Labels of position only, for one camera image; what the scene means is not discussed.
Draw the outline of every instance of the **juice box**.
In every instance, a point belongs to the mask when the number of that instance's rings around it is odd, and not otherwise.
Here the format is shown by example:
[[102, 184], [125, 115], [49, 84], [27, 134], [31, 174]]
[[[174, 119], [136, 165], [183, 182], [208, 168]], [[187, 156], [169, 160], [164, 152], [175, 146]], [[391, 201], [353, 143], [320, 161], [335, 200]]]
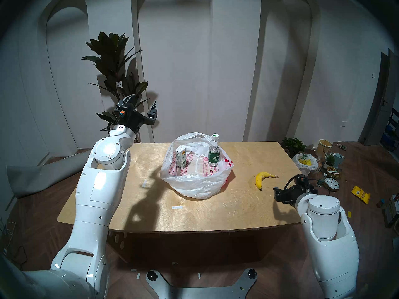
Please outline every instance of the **juice box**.
[[181, 145], [176, 149], [176, 166], [180, 169], [186, 166], [185, 146]]

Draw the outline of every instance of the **white plastic bag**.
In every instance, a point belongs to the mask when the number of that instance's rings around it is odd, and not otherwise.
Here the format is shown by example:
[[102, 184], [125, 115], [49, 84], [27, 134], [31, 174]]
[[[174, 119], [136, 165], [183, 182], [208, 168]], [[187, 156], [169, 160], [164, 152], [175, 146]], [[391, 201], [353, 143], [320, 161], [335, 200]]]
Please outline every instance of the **white plastic bag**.
[[305, 157], [305, 159], [310, 159], [312, 165], [311, 166], [304, 165], [298, 161], [299, 159], [301, 159], [304, 156], [306, 156], [306, 154], [299, 153], [292, 158], [292, 161], [299, 168], [299, 170], [302, 172], [302, 174], [307, 176], [311, 170], [317, 169], [317, 167], [319, 166], [319, 163], [317, 162], [317, 158], [308, 154], [307, 157]]
[[[211, 136], [201, 133], [188, 133], [177, 138], [166, 152], [160, 171], [161, 179], [188, 197], [206, 199], [219, 192], [234, 164], [220, 148], [217, 167], [208, 165], [211, 140]], [[180, 170], [176, 167], [175, 150], [181, 145], [186, 148], [187, 166]]]

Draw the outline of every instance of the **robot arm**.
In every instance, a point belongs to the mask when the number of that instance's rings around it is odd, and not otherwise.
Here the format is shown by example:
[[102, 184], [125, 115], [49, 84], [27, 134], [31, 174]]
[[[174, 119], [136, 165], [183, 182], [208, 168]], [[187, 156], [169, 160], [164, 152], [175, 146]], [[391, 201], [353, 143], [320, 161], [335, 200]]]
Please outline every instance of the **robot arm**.
[[295, 185], [274, 188], [276, 201], [289, 203], [301, 216], [314, 275], [325, 298], [348, 298], [356, 292], [359, 248], [355, 234], [337, 198], [317, 195], [304, 175]]
[[72, 272], [87, 282], [86, 298], [105, 298], [109, 264], [105, 256], [108, 227], [122, 198], [133, 145], [143, 124], [157, 118], [154, 102], [147, 117], [135, 105], [122, 102], [117, 125], [109, 137], [100, 139], [91, 150], [76, 188], [76, 216], [67, 244], [52, 261], [52, 270]]

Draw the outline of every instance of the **green plant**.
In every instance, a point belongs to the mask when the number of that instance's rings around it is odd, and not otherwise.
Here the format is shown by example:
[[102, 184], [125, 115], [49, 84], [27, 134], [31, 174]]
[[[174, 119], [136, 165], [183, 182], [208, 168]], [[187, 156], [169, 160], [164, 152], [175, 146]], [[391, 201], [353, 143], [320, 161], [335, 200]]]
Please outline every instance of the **green plant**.
[[284, 137], [282, 141], [282, 147], [287, 149], [290, 153], [290, 158], [293, 158], [294, 155], [297, 155], [299, 151], [304, 151], [306, 146], [300, 141], [298, 138], [287, 138]]
[[[105, 87], [95, 83], [90, 83], [91, 85], [95, 85], [109, 91], [118, 99], [118, 101], [129, 95], [134, 95], [129, 102], [138, 107], [144, 102], [142, 101], [141, 103], [138, 103], [138, 101], [141, 99], [141, 93], [143, 93], [147, 88], [148, 83], [140, 81], [135, 83], [135, 77], [133, 73], [130, 73], [128, 76], [129, 79], [127, 79], [125, 76], [123, 69], [125, 63], [136, 53], [141, 51], [136, 51], [134, 54], [127, 57], [129, 52], [131, 52], [133, 49], [130, 49], [126, 54], [124, 54], [125, 46], [128, 40], [129, 37], [125, 37], [125, 34], [119, 36], [118, 34], [109, 33], [107, 36], [104, 32], [100, 32], [98, 40], [91, 39], [90, 43], [86, 42], [90, 49], [100, 55], [100, 57], [89, 55], [83, 57], [82, 60], [94, 62], [93, 65], [95, 65], [97, 70], [107, 78], [104, 81]], [[108, 111], [103, 111], [101, 114], [96, 114], [101, 119], [108, 122], [107, 129], [109, 129], [112, 123], [115, 123], [117, 120], [117, 115], [109, 113]]]
[[326, 163], [333, 166], [335, 163], [335, 156], [334, 155], [326, 155]]

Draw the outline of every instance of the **banana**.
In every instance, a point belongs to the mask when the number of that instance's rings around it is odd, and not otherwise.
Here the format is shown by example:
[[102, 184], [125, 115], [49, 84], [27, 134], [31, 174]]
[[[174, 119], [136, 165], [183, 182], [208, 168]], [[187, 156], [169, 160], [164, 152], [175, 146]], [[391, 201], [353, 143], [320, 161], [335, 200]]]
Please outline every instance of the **banana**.
[[269, 178], [269, 177], [278, 179], [277, 176], [271, 175], [271, 174], [269, 174], [268, 172], [265, 172], [265, 171], [262, 171], [262, 172], [257, 174], [257, 176], [255, 178], [255, 185], [260, 191], [262, 190], [262, 180], [264, 178]]

